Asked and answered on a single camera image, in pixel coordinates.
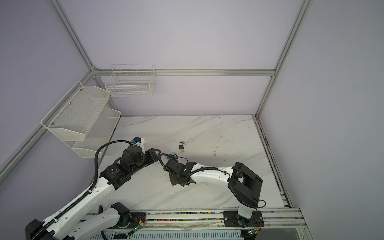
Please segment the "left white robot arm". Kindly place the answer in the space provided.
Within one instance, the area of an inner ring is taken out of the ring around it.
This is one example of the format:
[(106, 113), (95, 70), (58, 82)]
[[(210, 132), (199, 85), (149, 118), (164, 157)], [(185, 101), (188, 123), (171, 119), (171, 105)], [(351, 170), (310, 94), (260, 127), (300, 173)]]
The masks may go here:
[(81, 223), (80, 220), (103, 199), (128, 182), (133, 174), (157, 162), (160, 155), (161, 151), (157, 149), (144, 151), (141, 143), (130, 144), (112, 165), (101, 173), (96, 172), (90, 187), (74, 200), (43, 221), (31, 221), (26, 226), (26, 239), (85, 240), (110, 227), (136, 228), (141, 225), (145, 215), (133, 217), (131, 211), (120, 202), (107, 209), (100, 208), (98, 215), (85, 222)]

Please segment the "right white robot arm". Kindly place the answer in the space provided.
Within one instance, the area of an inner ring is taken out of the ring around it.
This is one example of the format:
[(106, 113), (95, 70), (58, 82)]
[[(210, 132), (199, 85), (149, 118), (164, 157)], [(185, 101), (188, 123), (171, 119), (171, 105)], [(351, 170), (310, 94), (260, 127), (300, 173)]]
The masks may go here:
[(238, 226), (244, 228), (251, 223), (253, 213), (261, 201), (263, 180), (243, 163), (220, 168), (196, 162), (182, 164), (176, 159), (169, 159), (166, 164), (162, 163), (162, 166), (169, 173), (173, 186), (207, 183), (228, 187), (239, 203), (235, 214)]

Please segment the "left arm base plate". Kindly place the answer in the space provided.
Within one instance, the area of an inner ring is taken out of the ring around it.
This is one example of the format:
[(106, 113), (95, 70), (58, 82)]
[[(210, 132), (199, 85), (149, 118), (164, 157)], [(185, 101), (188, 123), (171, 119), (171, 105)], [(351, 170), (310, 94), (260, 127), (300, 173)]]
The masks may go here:
[(146, 215), (145, 212), (131, 212), (120, 219), (116, 225), (109, 227), (109, 229), (133, 229), (140, 221), (145, 221)]

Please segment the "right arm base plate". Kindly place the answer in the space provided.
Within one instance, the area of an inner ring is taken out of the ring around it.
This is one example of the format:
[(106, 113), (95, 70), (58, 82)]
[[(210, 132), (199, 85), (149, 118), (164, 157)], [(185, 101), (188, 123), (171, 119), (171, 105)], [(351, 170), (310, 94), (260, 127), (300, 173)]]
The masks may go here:
[(237, 211), (224, 211), (224, 224), (225, 227), (264, 227), (264, 218), (261, 211), (253, 211), (250, 219), (241, 217)]

